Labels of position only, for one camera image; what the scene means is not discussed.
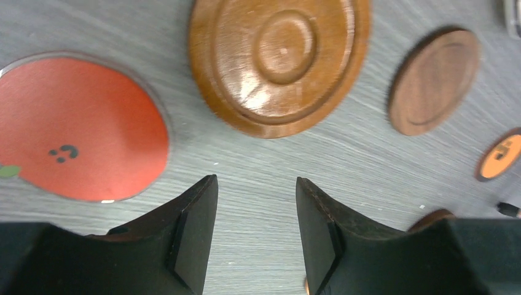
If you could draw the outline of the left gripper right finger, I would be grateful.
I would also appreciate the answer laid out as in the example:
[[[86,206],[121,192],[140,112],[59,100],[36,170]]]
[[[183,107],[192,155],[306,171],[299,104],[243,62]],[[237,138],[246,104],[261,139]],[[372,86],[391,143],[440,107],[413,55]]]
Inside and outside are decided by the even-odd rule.
[[[296,181],[310,294],[519,294],[520,220],[443,218],[404,232]]]

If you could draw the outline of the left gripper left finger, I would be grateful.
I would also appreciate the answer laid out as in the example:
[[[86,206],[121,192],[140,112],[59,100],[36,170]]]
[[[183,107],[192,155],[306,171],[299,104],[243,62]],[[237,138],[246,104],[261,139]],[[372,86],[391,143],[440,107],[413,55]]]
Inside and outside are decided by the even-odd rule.
[[[2,294],[201,294],[216,175],[104,235],[47,222],[1,224]]]

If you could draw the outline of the brown ridged wooden coaster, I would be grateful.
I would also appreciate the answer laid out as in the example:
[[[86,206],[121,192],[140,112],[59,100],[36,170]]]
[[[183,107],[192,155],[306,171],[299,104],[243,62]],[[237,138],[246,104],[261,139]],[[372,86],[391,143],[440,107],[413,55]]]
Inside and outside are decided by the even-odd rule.
[[[253,137],[311,128],[347,96],[369,46],[370,1],[194,2],[193,78],[208,107]]]

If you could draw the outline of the dark brown ridged coaster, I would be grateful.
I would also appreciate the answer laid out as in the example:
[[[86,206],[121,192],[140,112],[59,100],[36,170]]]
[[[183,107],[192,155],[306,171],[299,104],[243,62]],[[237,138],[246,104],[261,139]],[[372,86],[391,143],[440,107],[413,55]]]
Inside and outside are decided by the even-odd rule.
[[[430,225],[441,221],[443,219],[453,219],[456,218],[456,216],[449,210],[441,208],[435,211],[432,211],[419,219],[415,224],[413,224],[409,229],[408,232],[417,232],[419,230],[424,229],[425,227],[429,227]]]

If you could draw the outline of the red apple smiley coaster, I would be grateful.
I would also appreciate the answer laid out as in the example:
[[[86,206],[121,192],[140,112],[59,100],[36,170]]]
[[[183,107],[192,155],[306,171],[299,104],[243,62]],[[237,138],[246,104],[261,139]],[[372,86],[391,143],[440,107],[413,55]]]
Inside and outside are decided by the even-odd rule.
[[[123,67],[47,52],[1,70],[2,178],[74,200],[124,200],[163,173],[169,151],[156,93]]]

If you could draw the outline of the orange black smiley coaster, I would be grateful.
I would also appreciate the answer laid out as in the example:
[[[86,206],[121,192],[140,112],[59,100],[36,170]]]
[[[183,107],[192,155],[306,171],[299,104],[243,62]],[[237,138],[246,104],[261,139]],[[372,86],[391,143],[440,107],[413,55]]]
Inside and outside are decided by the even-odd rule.
[[[513,128],[493,143],[478,161],[475,179],[491,181],[508,171],[520,159],[520,127]]]

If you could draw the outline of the dark walnut round coaster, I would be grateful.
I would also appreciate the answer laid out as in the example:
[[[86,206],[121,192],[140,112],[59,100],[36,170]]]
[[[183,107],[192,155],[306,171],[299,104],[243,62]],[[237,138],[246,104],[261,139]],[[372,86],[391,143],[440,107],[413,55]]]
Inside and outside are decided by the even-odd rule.
[[[425,36],[403,59],[388,96],[392,127],[405,136],[431,131],[448,119],[471,89],[481,45],[471,30],[446,26]]]

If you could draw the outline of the pink tripod legs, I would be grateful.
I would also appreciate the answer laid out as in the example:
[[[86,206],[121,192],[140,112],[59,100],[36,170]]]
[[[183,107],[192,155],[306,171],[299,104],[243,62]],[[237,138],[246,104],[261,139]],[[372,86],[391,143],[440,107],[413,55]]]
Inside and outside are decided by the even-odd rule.
[[[496,205],[496,209],[498,212],[505,216],[520,219],[520,208],[515,205],[505,202],[499,202]]]

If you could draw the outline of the cream serving tray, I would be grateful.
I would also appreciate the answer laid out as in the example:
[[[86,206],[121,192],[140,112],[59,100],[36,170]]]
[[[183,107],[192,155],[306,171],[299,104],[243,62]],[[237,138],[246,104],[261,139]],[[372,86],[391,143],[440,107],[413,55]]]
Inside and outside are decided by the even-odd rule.
[[[504,19],[508,34],[520,39],[520,0],[504,0]]]

